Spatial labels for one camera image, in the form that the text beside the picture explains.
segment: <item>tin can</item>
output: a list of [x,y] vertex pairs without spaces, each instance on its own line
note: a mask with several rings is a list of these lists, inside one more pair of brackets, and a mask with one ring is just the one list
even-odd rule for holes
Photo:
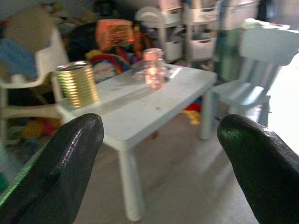
[[77,61],[58,66],[56,75],[73,107],[86,106],[99,99],[92,65],[89,62]]

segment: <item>white chair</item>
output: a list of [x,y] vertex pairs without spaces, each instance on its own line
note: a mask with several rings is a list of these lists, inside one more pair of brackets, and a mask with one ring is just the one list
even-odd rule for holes
[[[16,30],[16,42],[21,40],[18,44],[22,43],[22,38],[20,33],[22,32],[28,34],[28,28],[38,29],[43,28],[43,26],[50,27],[50,45],[48,47],[40,49],[35,52],[35,61],[36,61],[36,70],[38,77],[33,80],[28,80],[22,78],[22,76],[17,76],[19,79],[9,79],[7,78],[7,69],[3,66],[0,66],[0,107],[1,107],[1,117],[0,117],[0,137],[2,141],[6,144],[7,141],[7,119],[17,118],[17,117],[47,117],[47,118],[60,118],[60,114],[55,108],[55,105],[42,105],[42,106],[12,106],[8,105],[8,89],[21,89],[21,88],[31,88],[40,86],[44,83],[46,77],[53,72],[57,66],[68,63],[68,57],[65,52],[59,31],[54,27],[52,19],[46,12],[41,8],[32,7],[24,9],[21,14],[26,16],[26,19],[29,19],[26,22],[23,22],[23,28],[18,26],[19,21],[23,21],[23,16],[20,16],[19,19],[16,19],[14,24],[15,29],[23,29],[24,31]],[[30,45],[30,41],[34,42],[35,37],[32,37],[32,40],[26,40],[27,44]],[[52,78],[52,87],[54,91],[55,100],[61,100],[61,92],[59,85],[55,78]]]
[[229,113],[246,115],[247,110],[262,105],[258,123],[268,125],[271,87],[280,66],[288,65],[298,53],[299,33],[255,28],[244,32],[240,45],[240,55],[244,57],[238,80],[220,84],[212,88],[210,99],[214,106],[210,110],[209,121],[218,111],[219,101],[229,106]]

